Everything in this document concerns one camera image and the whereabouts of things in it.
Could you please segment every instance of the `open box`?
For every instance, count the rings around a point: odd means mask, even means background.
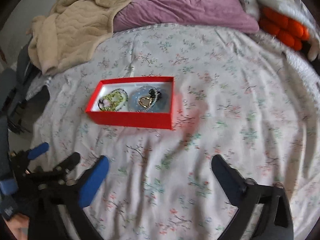
[[[140,87],[161,87],[167,92],[167,106],[163,113],[129,112],[128,103],[118,112],[101,111],[99,98],[114,89],[124,89],[129,98]],[[101,80],[94,90],[85,112],[97,124],[130,126],[154,129],[172,129],[173,77],[131,77]]]

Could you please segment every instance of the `beige jacket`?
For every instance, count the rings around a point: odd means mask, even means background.
[[[113,19],[131,0],[57,0],[49,17],[32,20],[28,53],[44,75],[88,62],[113,34]]]

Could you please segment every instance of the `bed sheet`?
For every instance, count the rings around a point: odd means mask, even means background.
[[[102,126],[84,113],[99,80],[157,75],[174,76],[181,97],[173,130]],[[262,32],[162,24],[116,33],[90,62],[50,81],[33,139],[50,150],[31,168],[77,151],[77,178],[107,156],[109,173],[85,208],[104,239],[217,239],[236,211],[210,169],[222,154],[244,177],[284,184],[303,240],[320,215],[318,81]]]

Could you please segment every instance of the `skin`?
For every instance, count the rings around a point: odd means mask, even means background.
[[[29,226],[29,218],[27,216],[17,214],[10,221],[5,220],[5,222],[17,240],[28,240],[28,236],[21,230]]]

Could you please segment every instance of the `pink velvet cushion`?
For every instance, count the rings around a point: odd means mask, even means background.
[[[245,33],[259,30],[239,0],[132,0],[114,18],[114,31],[158,23],[218,25]]]

